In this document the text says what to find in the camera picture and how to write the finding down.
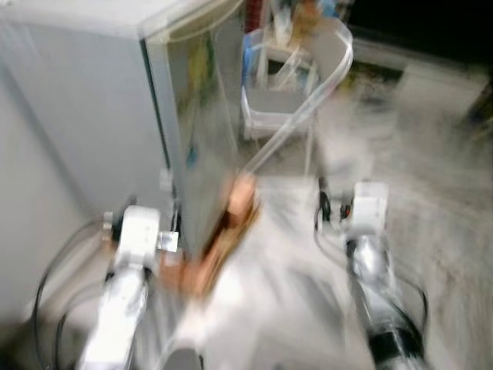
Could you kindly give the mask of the white television shelf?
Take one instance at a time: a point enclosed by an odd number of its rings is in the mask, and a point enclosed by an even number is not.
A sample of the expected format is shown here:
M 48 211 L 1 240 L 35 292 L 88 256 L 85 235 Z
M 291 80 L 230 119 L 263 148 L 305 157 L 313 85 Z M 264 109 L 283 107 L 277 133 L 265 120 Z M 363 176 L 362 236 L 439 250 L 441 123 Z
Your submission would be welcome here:
M 399 109 L 411 112 L 443 113 L 463 120 L 492 83 L 488 67 L 441 59 L 404 47 L 358 39 L 355 52 L 360 62 L 401 74 L 391 98 Z

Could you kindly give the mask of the yellow green fridge magnet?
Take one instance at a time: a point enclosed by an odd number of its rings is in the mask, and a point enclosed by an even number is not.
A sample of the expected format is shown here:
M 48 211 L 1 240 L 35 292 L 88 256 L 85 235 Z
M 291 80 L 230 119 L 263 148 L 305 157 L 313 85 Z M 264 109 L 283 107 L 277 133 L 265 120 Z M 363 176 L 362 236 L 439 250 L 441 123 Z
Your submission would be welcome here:
M 204 103 L 217 89 L 215 50 L 211 39 L 197 39 L 188 56 L 188 92 L 186 101 Z

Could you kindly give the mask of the black television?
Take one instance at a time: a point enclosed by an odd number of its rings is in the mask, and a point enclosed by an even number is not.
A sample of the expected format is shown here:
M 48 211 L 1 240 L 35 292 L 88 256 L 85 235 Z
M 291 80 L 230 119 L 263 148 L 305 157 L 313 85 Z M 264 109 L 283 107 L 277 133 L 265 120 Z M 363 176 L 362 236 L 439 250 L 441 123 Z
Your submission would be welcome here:
M 359 38 L 454 62 L 493 64 L 490 0 L 354 0 L 347 24 Z

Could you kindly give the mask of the grey fridge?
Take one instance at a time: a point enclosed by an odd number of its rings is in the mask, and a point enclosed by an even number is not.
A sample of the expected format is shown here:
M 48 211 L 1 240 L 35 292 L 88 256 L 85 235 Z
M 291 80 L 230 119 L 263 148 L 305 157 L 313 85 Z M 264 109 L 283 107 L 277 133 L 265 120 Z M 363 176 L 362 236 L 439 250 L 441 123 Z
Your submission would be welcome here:
M 173 214 L 146 61 L 146 25 L 180 0 L 8 0 L 0 60 L 85 211 L 130 202 Z

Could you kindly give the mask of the white grey folding chair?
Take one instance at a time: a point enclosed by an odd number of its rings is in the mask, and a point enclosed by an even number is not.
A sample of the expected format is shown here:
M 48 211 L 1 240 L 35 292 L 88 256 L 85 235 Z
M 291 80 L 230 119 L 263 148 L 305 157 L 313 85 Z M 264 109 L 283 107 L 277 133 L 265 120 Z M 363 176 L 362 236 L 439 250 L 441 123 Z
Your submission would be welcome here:
M 344 80 L 354 61 L 353 36 L 337 18 L 323 20 L 292 50 L 281 72 L 307 70 L 299 89 L 256 82 L 242 88 L 243 137 L 265 143 L 243 166 L 255 173 L 292 136 L 306 137 L 305 173 L 310 172 L 318 110 Z

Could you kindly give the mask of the blue cloth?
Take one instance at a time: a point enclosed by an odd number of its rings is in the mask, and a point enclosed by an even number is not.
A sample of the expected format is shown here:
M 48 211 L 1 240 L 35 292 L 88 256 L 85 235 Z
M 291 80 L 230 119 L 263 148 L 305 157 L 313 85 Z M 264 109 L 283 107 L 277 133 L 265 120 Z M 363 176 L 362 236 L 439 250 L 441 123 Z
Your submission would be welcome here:
M 262 29 L 254 29 L 243 36 L 242 82 L 244 85 L 249 84 L 253 78 L 251 76 L 256 74 L 263 38 Z

